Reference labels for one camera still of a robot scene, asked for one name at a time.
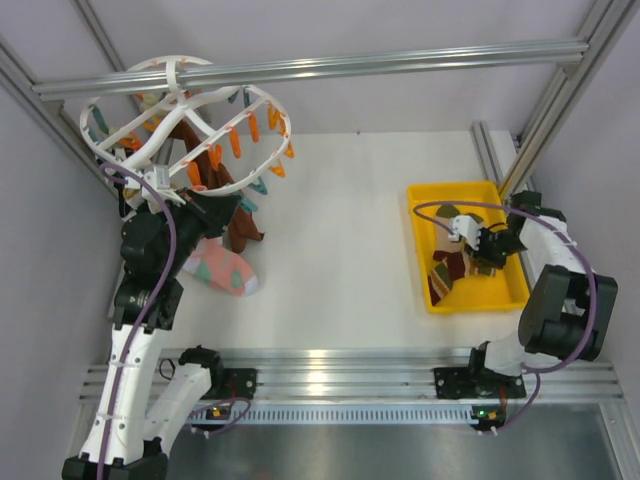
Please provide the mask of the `pink patterned sock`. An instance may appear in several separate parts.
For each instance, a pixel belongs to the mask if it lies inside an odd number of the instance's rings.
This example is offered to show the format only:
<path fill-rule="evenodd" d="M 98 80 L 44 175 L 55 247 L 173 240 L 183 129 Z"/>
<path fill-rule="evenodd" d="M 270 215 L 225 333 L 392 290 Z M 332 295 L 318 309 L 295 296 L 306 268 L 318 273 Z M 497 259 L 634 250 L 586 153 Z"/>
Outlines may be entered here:
<path fill-rule="evenodd" d="M 228 250 L 222 238 L 202 239 L 182 270 L 209 287 L 244 297 L 259 287 L 258 277 L 239 254 Z"/>

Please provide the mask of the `tan brown sock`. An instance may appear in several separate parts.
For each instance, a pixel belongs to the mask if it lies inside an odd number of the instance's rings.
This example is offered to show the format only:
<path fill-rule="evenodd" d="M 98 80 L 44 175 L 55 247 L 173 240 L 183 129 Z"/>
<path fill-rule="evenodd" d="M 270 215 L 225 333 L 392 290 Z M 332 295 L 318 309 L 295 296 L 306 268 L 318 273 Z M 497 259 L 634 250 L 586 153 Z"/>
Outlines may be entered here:
<path fill-rule="evenodd" d="M 481 216 L 473 212 L 460 212 L 459 209 L 452 204 L 444 204 L 440 206 L 436 212 L 436 219 L 440 223 L 448 226 L 450 220 L 458 215 L 469 215 L 480 226 L 485 226 L 485 221 Z M 451 241 L 449 239 L 448 232 L 445 229 L 436 227 L 436 247 L 433 253 L 433 260 L 440 262 L 447 259 L 451 255 L 453 255 L 456 260 L 462 259 L 462 257 L 465 257 L 467 261 L 470 260 L 470 258 L 464 252 L 461 242 Z M 468 265 L 471 266 L 471 270 L 469 271 L 469 273 L 473 275 L 478 274 L 493 277 L 496 274 L 496 269 L 487 265 L 481 265 L 475 263 L 474 261 L 468 262 Z"/>

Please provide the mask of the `white round clip hanger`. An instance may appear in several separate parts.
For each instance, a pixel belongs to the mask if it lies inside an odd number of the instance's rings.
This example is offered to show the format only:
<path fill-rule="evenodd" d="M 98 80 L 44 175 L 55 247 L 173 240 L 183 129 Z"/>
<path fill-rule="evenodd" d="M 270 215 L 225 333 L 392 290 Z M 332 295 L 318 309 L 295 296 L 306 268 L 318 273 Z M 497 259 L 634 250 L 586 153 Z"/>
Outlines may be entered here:
<path fill-rule="evenodd" d="M 120 127 L 105 121 L 97 98 L 89 100 L 80 113 L 79 126 L 90 150 L 108 168 L 120 165 L 126 172 L 144 175 L 149 187 L 166 197 L 175 194 L 171 180 L 180 172 L 203 186 L 209 196 L 227 196 L 246 187 L 264 193 L 264 173 L 285 177 L 283 161 L 295 156 L 288 112 L 255 85 L 201 91 L 179 77 L 189 67 L 208 64 L 197 57 L 169 55 L 131 67 L 134 74 L 158 74 L 161 84 L 134 87 L 139 112 Z M 279 142 L 243 178 L 208 183 L 206 174 L 225 173 L 226 147 L 233 158 L 241 159 L 242 128 L 248 130 L 253 143 L 269 132 L 277 134 Z"/>

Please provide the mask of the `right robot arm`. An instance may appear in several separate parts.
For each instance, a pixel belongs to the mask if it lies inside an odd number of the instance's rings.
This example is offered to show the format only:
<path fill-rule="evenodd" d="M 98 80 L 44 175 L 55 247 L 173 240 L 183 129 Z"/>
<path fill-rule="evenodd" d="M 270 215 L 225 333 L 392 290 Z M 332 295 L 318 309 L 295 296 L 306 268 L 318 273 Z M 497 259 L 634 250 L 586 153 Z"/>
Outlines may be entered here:
<path fill-rule="evenodd" d="M 567 232 L 564 214 L 542 205 L 538 192 L 511 197 L 506 228 L 473 227 L 465 252 L 481 266 L 501 269 L 526 252 L 539 270 L 517 331 L 471 350 L 466 382 L 478 396 L 521 380 L 527 354 L 557 358 L 558 369 L 575 360 L 592 362 L 602 350 L 618 293 L 612 277 L 596 274 Z"/>

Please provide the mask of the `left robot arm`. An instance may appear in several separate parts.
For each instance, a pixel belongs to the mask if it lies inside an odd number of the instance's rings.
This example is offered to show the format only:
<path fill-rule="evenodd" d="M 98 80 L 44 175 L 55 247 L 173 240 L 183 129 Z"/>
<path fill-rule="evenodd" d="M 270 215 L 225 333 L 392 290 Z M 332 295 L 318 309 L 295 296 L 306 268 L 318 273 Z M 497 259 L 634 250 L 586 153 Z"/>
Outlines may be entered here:
<path fill-rule="evenodd" d="M 225 388 L 218 352 L 185 350 L 157 400 L 150 393 L 183 294 L 177 279 L 204 239 L 221 236 L 239 207 L 237 195 L 189 189 L 161 212 L 141 210 L 124 222 L 124 276 L 114 298 L 107 375 L 91 430 L 66 459 L 64 479 L 163 479 L 173 444 L 202 397 Z"/>

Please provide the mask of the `brown sock on hanger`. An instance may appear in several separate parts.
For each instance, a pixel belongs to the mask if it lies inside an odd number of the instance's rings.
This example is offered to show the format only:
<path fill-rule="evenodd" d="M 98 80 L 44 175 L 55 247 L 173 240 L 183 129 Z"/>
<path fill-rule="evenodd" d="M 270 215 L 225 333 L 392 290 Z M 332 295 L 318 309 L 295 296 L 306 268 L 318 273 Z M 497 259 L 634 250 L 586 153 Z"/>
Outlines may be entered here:
<path fill-rule="evenodd" d="M 201 143 L 194 129 L 186 121 L 180 121 L 171 132 L 170 137 L 182 140 L 188 153 Z M 187 175 L 192 186 L 217 189 L 234 182 L 231 174 L 221 162 L 216 167 L 213 166 L 212 154 L 211 149 L 205 149 L 189 163 Z M 228 226 L 228 238 L 231 250 L 240 254 L 245 250 L 248 240 L 262 241 L 264 234 L 258 230 L 252 214 L 239 207 Z"/>

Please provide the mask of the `yellow plastic bin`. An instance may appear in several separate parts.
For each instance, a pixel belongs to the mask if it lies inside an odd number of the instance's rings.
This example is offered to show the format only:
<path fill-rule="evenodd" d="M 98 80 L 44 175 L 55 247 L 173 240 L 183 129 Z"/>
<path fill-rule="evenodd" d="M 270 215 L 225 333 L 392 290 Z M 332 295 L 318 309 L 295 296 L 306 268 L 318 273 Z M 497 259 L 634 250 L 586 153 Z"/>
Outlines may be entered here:
<path fill-rule="evenodd" d="M 525 305 L 529 299 L 529 289 L 521 261 L 516 255 L 510 256 L 504 268 L 497 269 L 493 277 L 470 274 L 458 280 L 438 305 L 433 306 L 430 300 L 427 276 L 438 263 L 433 260 L 436 227 L 446 227 L 436 219 L 438 208 L 452 204 L 460 212 L 473 212 L 481 216 L 485 226 L 492 230 L 502 230 L 505 228 L 506 214 L 495 208 L 499 203 L 496 185 L 489 181 L 414 184 L 407 188 L 407 198 L 424 303 L 429 312 L 508 311 Z"/>

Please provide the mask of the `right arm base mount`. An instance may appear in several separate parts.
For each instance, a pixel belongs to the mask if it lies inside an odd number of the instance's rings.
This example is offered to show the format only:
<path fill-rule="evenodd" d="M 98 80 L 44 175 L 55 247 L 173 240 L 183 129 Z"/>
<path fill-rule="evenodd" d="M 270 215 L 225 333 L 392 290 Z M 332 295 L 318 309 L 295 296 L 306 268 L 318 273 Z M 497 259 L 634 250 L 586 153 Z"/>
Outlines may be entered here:
<path fill-rule="evenodd" d="M 520 400 L 527 396 L 522 377 L 470 367 L 435 368 L 434 379 L 439 400 Z"/>

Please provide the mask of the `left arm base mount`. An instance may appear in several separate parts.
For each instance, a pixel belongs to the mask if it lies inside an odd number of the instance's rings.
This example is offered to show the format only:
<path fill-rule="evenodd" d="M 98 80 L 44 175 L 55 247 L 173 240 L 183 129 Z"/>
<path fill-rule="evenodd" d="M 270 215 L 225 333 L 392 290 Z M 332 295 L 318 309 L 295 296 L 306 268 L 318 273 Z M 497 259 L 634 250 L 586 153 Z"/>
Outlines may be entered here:
<path fill-rule="evenodd" d="M 217 391 L 218 399 L 245 398 L 252 400 L 257 389 L 258 371 L 254 368 L 226 368 Z"/>

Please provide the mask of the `aluminium top rail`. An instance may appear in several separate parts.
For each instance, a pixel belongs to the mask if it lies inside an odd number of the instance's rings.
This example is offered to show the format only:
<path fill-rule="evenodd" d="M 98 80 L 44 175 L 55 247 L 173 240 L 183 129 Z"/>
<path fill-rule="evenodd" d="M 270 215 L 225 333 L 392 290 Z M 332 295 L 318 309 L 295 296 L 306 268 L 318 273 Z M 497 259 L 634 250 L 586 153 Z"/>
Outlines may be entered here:
<path fill-rule="evenodd" d="M 170 87 L 222 87 L 329 78 L 395 75 L 580 62 L 589 44 L 578 38 L 525 41 L 501 45 L 302 58 L 241 65 L 189 66 L 186 59 L 169 60 L 140 71 L 46 80 L 32 90 L 43 100 L 66 100 L 110 94 L 160 91 Z"/>

